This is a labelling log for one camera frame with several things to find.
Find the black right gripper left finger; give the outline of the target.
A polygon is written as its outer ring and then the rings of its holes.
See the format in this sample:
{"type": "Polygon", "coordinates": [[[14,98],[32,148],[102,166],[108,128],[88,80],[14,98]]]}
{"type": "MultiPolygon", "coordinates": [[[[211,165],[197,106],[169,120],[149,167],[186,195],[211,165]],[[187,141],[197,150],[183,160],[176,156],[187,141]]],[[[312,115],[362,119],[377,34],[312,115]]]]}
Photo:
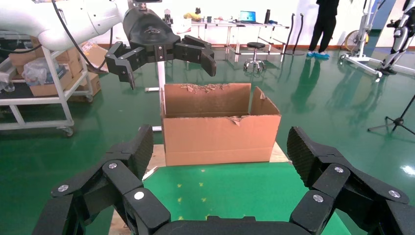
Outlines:
{"type": "Polygon", "coordinates": [[[61,182],[51,191],[33,234],[83,235],[108,207],[133,234],[155,234],[171,214],[142,181],[153,146],[152,127],[143,125],[132,140],[113,145],[96,165],[61,182]]]}

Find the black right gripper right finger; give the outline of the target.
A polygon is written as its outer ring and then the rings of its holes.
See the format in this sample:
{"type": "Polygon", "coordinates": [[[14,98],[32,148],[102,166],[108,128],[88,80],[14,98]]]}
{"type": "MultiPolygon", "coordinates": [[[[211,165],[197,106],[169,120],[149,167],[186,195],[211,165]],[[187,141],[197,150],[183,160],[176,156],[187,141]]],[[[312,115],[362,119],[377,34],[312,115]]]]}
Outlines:
{"type": "Polygon", "coordinates": [[[340,210],[369,235],[414,234],[415,209],[408,196],[355,168],[335,147],[314,142],[293,126],[287,154],[308,188],[290,215],[291,223],[319,235],[340,210]]]}

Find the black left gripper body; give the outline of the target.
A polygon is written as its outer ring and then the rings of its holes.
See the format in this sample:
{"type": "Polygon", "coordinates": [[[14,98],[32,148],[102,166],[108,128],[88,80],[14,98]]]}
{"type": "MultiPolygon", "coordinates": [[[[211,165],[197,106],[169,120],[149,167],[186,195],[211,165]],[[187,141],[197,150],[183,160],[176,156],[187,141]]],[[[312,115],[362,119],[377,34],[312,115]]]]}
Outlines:
{"type": "Polygon", "coordinates": [[[174,59],[174,45],[181,38],[152,10],[130,9],[122,25],[131,49],[143,48],[147,62],[174,59]]]}

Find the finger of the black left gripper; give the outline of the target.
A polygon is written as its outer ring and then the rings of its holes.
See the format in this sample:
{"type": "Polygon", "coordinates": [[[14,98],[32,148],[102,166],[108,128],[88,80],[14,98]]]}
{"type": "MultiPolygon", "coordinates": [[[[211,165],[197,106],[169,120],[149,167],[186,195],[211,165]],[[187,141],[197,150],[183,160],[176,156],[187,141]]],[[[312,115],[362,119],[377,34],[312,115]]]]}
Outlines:
{"type": "Polygon", "coordinates": [[[216,75],[217,65],[211,44],[199,38],[185,35],[173,46],[174,59],[200,64],[211,77],[216,75]]]}
{"type": "Polygon", "coordinates": [[[135,89],[134,71],[146,64],[146,50],[144,47],[130,48],[122,41],[118,41],[108,50],[105,61],[109,73],[118,76],[120,82],[130,84],[135,89]]]}

